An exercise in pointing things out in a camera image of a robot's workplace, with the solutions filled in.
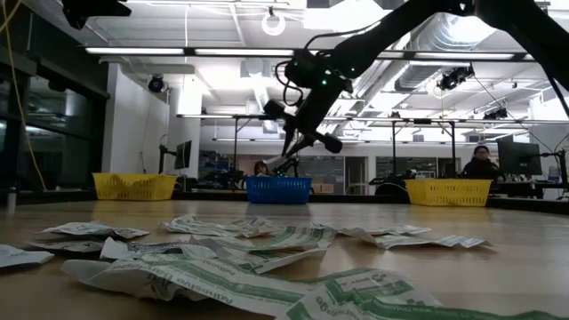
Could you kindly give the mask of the silver ceiling duct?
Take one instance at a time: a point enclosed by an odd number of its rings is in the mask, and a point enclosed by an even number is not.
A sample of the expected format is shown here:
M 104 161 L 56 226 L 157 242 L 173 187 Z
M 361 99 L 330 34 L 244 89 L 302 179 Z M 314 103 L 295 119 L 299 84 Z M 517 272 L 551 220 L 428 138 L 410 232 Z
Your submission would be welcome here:
M 392 47 L 415 52 L 471 51 L 494 32 L 477 17 L 437 13 Z M 379 92 L 413 92 L 443 68 L 441 62 L 377 60 L 356 80 L 352 96 L 371 100 Z

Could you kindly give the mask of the black office chair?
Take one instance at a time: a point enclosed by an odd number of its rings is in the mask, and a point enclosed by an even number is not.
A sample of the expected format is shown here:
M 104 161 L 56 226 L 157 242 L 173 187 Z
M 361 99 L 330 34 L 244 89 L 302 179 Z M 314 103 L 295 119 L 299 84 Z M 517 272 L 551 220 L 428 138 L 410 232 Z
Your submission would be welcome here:
M 400 184 L 383 182 L 376 187 L 376 196 L 407 196 L 407 190 Z

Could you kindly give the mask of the yellow plastic basket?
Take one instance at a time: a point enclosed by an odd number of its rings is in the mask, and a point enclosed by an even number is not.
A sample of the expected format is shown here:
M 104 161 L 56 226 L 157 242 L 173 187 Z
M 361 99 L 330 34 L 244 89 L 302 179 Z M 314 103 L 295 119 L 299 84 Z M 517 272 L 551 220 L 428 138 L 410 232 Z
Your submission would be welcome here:
M 410 202 L 425 206 L 484 207 L 491 184 L 491 180 L 405 180 Z
M 162 201 L 172 197 L 177 177 L 165 174 L 92 174 L 99 200 Z

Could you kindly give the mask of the white dark-print wipe packet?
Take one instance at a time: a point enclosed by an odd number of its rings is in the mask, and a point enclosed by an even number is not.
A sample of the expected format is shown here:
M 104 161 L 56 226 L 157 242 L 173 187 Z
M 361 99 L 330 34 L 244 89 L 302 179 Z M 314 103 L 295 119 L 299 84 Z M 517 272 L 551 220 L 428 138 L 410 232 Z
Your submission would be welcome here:
M 30 241 L 27 244 L 36 248 L 43 248 L 54 251 L 67 251 L 79 253 L 100 252 L 103 248 L 103 242 L 89 240 L 73 240 L 73 241 Z
M 108 237 L 101 249 L 100 258 L 104 260 L 135 259 L 146 254 L 179 254 L 192 259 L 215 258 L 211 249 L 188 243 L 123 243 Z
M 431 228 L 415 227 L 411 225 L 403 225 L 388 228 L 364 229 L 364 228 L 340 228 L 339 233 L 346 236 L 368 235 L 368 236 L 385 236 L 385 235 L 402 235 L 412 236 L 423 234 L 431 231 Z
M 0 268 L 28 264 L 44 264 L 52 257 L 53 254 L 49 252 L 28 252 L 7 244 L 0 244 Z
M 42 233 L 57 233 L 72 236 L 110 236 L 132 239 L 139 236 L 148 235 L 148 231 L 137 228 L 115 228 L 99 223 L 91 222 L 69 222 L 57 227 L 46 228 Z

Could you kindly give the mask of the black metal rig frame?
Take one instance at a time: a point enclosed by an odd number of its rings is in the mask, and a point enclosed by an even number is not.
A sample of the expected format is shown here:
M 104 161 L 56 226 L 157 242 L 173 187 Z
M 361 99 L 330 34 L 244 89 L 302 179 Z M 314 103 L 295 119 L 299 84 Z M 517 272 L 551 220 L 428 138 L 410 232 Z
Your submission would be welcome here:
M 464 162 L 468 150 L 459 145 L 458 140 L 452 140 L 448 134 L 443 134 L 437 128 L 422 128 L 423 142 L 414 141 L 413 128 L 403 127 L 397 123 L 379 123 L 371 127 L 359 122 L 326 122 L 317 128 L 325 134 L 330 132 L 342 141 L 343 147 L 339 156 L 362 156 L 378 159 L 380 157 L 429 157 L 455 158 Z M 241 119 L 232 127 L 218 126 L 211 138 L 204 143 L 215 146 L 224 153 L 237 152 L 243 155 L 263 155 L 268 158 L 281 154 L 284 145 L 284 135 L 265 134 L 257 121 L 248 124 Z

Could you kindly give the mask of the black wall monitor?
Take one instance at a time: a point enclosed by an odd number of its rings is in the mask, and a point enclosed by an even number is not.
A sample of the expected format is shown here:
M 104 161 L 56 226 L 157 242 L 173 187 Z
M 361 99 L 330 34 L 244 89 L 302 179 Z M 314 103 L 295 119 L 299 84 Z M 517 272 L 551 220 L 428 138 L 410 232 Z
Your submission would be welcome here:
M 190 165 L 192 141 L 188 140 L 179 144 L 176 148 L 176 156 L 174 161 L 174 169 L 181 170 L 187 169 Z

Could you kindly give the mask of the long ceiling light rail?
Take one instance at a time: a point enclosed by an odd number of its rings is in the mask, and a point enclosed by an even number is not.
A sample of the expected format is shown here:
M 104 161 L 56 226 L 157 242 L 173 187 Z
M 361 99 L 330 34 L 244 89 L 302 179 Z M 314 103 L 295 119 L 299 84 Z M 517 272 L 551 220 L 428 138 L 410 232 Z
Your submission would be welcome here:
M 214 58 L 291 58 L 301 49 L 261 49 L 261 48 L 192 48 L 192 47 L 85 47 L 88 53 L 100 56 L 133 57 L 214 57 Z M 527 52 L 432 52 L 385 50 L 376 60 L 425 60 L 425 61 L 483 61 L 483 62 L 521 62 L 534 63 L 535 59 Z

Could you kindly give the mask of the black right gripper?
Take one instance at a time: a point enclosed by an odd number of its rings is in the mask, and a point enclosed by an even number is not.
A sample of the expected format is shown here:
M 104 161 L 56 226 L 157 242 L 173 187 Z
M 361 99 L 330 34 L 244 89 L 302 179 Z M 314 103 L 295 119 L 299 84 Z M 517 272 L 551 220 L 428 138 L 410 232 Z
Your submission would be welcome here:
M 341 152 L 342 142 L 330 133 L 318 132 L 317 127 L 325 120 L 342 89 L 342 84 L 318 84 L 310 91 L 294 116 L 287 114 L 285 107 L 275 100 L 270 100 L 265 105 L 266 116 L 284 120 L 282 157 L 290 158 L 302 149 L 312 147 L 316 140 L 322 142 L 325 149 L 331 153 Z

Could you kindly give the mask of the black computer monitor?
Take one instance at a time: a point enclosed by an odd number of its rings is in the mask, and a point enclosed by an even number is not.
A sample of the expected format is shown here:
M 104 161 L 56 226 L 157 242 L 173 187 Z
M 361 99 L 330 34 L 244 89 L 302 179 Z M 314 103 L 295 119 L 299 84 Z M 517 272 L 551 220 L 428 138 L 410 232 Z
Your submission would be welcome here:
M 499 141 L 498 152 L 503 173 L 542 175 L 541 152 L 537 144 Z

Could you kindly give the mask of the brown cardboard box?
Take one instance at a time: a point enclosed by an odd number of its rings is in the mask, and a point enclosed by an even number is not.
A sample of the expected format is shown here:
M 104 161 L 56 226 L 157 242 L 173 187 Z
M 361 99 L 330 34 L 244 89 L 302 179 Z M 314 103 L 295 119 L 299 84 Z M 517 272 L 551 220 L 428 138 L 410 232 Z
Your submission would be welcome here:
M 314 194 L 333 194 L 334 184 L 324 181 L 321 178 L 312 180 L 311 189 Z

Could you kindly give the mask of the black glass partition frame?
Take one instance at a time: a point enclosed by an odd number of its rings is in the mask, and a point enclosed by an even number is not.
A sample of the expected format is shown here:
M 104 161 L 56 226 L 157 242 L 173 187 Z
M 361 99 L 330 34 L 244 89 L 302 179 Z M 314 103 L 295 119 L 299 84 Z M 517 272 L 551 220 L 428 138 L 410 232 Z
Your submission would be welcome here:
M 0 187 L 89 188 L 101 168 L 107 70 L 0 44 Z

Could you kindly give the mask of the blue plastic basket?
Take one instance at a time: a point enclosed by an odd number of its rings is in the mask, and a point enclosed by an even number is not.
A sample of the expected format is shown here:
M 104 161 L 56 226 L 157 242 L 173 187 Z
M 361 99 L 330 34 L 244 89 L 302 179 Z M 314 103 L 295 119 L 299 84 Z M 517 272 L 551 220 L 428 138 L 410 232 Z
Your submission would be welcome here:
M 245 179 L 247 197 L 253 204 L 305 204 L 311 178 L 257 176 Z

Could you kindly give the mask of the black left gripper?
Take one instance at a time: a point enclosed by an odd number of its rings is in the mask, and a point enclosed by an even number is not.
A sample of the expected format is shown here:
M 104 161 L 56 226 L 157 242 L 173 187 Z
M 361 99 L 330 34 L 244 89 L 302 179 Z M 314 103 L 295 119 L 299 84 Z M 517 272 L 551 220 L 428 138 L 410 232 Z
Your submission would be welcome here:
M 70 27 L 81 30 L 91 17 L 129 17 L 127 0 L 61 0 Z

